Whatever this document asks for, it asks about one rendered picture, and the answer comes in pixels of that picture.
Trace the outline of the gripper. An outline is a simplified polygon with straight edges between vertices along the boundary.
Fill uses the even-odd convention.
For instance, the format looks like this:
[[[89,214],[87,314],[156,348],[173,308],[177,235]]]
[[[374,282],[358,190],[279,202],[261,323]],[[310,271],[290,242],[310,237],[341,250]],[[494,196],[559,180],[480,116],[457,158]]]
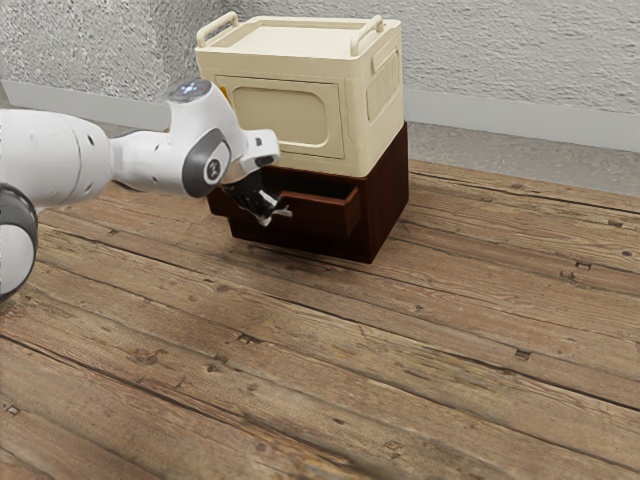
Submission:
[[[222,190],[240,208],[252,213],[262,227],[267,227],[274,217],[291,218],[293,216],[288,205],[282,209],[275,209],[279,198],[263,190],[262,176],[259,170],[237,182],[223,184]],[[275,210],[266,213],[266,207]]]

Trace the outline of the dark brown drawer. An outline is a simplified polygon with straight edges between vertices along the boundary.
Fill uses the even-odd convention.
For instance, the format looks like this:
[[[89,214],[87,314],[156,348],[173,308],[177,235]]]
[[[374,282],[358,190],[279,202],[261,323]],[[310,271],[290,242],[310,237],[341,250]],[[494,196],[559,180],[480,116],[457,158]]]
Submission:
[[[261,226],[254,215],[226,195],[222,199],[225,202],[219,214],[229,219],[235,236],[282,246],[346,240],[362,216],[360,189],[349,185],[338,197],[284,190],[276,209],[287,208],[291,215],[273,215],[268,226]]]

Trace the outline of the dark brown wooden cabinet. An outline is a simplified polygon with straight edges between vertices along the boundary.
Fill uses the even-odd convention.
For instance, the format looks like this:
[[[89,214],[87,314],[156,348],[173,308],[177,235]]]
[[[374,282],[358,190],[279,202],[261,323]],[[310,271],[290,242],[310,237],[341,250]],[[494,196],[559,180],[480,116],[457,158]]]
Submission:
[[[357,186],[361,192],[362,216],[346,240],[324,240],[322,243],[314,242],[310,245],[265,244],[371,263],[408,202],[408,128],[403,126],[400,129],[365,177],[348,177],[273,166],[262,170],[262,180],[266,190],[279,195],[287,190],[316,195],[334,194],[338,197],[346,191],[346,185]],[[226,194],[217,188],[207,197],[207,201],[212,214],[227,218],[219,214],[219,208],[223,207],[225,202],[222,195]],[[235,236],[231,226],[230,230],[234,237],[252,241]]]

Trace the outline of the cream box with lid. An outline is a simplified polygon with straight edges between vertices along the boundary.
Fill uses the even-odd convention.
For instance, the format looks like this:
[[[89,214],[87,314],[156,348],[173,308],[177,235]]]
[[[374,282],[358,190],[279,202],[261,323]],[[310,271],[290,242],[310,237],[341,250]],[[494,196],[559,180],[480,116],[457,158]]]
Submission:
[[[243,129],[275,132],[285,168],[365,177],[405,123],[396,19],[228,12],[197,32],[195,55]]]

